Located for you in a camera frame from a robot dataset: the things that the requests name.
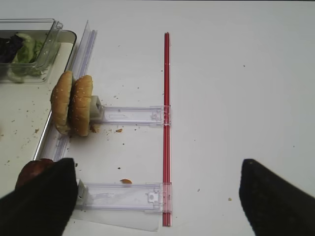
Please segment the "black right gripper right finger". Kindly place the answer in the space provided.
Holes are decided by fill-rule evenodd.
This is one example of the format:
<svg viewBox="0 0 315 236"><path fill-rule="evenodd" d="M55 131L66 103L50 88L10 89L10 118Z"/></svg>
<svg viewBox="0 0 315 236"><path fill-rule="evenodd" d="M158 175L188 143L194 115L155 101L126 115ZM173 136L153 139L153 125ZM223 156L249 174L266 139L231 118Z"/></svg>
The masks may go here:
<svg viewBox="0 0 315 236"><path fill-rule="evenodd" d="M254 159L241 168L239 198L256 236L313 236L315 199Z"/></svg>

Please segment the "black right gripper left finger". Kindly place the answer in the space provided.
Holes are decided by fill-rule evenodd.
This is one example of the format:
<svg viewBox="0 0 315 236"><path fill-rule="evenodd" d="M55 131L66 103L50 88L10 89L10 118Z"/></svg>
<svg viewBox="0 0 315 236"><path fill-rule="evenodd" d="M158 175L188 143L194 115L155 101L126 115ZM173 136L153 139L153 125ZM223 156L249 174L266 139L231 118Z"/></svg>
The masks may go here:
<svg viewBox="0 0 315 236"><path fill-rule="evenodd" d="M63 158L0 199L2 236L61 236L76 205L75 163Z"/></svg>

